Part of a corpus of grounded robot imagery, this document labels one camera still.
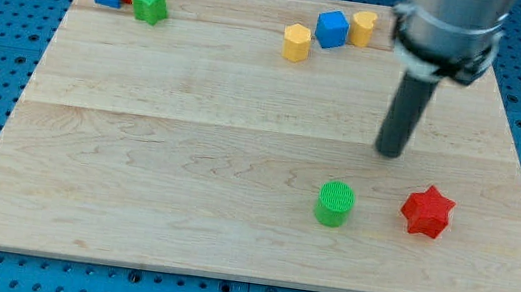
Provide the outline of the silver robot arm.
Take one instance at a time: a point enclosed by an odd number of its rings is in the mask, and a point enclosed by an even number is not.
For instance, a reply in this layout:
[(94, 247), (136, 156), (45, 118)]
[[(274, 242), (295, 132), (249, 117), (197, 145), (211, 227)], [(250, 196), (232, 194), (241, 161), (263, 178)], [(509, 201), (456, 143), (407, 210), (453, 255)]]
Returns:
[(393, 6), (393, 50), (418, 80), (460, 85), (491, 67), (515, 0), (402, 0)]

